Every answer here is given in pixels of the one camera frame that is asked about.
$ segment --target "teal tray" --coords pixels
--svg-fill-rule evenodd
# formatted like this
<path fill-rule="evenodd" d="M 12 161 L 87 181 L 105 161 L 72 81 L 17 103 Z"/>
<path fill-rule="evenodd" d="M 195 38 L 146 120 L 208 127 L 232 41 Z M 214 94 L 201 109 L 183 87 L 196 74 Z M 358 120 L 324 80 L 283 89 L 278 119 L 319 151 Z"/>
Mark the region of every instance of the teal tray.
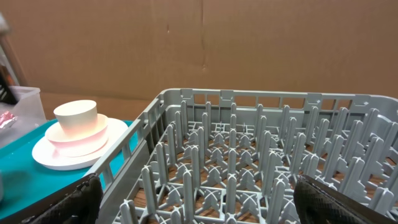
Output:
<path fill-rule="evenodd" d="M 0 202 L 0 220 L 80 179 L 89 167 L 71 171 L 48 169 L 37 163 L 32 150 L 47 128 L 56 123 L 51 120 L 20 139 L 0 149 L 0 171 L 4 186 L 4 198 Z M 132 121 L 124 121 L 128 126 Z M 137 145 L 137 136 L 130 139 L 130 149 Z M 110 163 L 112 173 L 117 173 L 123 165 L 123 155 L 119 153 Z"/>

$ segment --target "white cup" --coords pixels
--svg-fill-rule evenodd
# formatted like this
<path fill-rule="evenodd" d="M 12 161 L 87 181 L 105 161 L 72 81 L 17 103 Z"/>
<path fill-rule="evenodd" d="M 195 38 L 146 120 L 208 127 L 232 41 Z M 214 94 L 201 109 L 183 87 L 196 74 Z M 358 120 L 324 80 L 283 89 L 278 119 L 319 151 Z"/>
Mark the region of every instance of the white cup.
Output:
<path fill-rule="evenodd" d="M 65 103 L 54 110 L 63 131 L 70 138 L 83 138 L 95 131 L 97 103 L 93 100 L 78 100 Z"/>

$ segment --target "white plate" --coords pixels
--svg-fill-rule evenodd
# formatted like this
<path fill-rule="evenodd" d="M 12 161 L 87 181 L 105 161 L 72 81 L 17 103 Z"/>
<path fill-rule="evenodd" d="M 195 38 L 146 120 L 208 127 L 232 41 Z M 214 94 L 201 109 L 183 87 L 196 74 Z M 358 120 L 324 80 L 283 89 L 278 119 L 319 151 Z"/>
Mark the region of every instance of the white plate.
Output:
<path fill-rule="evenodd" d="M 53 170 L 75 170 L 92 166 L 118 140 L 128 126 L 125 122 L 110 118 L 108 120 L 108 141 L 103 147 L 91 154 L 79 157 L 61 156 L 55 147 L 44 136 L 32 150 L 33 159 L 39 164 Z"/>

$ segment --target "black object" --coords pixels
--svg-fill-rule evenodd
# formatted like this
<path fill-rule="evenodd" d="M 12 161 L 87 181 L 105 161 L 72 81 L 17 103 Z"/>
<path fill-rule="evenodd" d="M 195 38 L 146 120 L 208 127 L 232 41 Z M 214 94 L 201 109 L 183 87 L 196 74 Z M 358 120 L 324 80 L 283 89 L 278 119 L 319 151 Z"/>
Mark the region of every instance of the black object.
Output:
<path fill-rule="evenodd" d="M 307 175 L 298 177 L 293 196 L 303 224 L 398 223 Z"/>
<path fill-rule="evenodd" d="M 90 174 L 0 220 L 0 224 L 94 224 L 102 196 L 100 178 L 97 174 Z"/>
<path fill-rule="evenodd" d="M 8 87 L 8 84 L 2 75 L 0 75 L 0 102 L 7 103 L 9 105 L 16 105 L 18 103 L 17 98 Z"/>

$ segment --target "dishwasher rack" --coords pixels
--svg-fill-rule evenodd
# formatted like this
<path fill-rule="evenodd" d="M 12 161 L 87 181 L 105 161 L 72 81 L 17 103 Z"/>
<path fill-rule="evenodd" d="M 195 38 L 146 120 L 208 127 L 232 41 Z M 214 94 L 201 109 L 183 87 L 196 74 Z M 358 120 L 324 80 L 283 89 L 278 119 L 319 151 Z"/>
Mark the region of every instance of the dishwasher rack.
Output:
<path fill-rule="evenodd" d="M 300 223 L 299 174 L 398 220 L 397 120 L 386 96 L 164 90 L 87 173 L 106 183 L 98 223 Z"/>

